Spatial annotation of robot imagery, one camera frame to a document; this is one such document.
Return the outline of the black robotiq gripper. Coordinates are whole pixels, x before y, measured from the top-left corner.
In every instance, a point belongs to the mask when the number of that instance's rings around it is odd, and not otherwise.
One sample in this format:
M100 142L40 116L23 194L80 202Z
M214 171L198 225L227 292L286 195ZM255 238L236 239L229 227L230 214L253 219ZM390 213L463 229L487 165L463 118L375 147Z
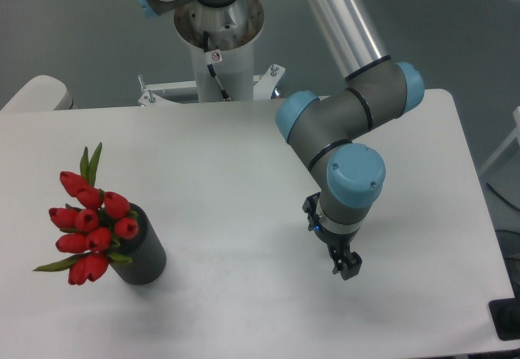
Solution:
M343 280L349 280L359 274L362 258L351 252L350 243L359 231L359 223L340 224L326 216L320 204L320 192L308 196L302 206L307 214L308 230L327 245L333 261L332 273Z

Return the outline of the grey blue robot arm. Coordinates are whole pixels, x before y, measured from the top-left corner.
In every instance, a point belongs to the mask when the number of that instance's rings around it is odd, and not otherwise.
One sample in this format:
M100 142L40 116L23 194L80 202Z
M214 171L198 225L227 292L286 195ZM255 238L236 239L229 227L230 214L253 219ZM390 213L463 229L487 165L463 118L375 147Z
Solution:
M147 15L173 13L192 53L200 102L260 96L251 49L264 23L258 0L137 1ZM358 137L414 109L425 88L411 64L392 61L361 0L307 2L347 86L324 99L310 91L294 93L280 105L275 122L319 187L302 206L309 230L327 245L334 272L351 279L362 265L351 241L386 175L383 159Z

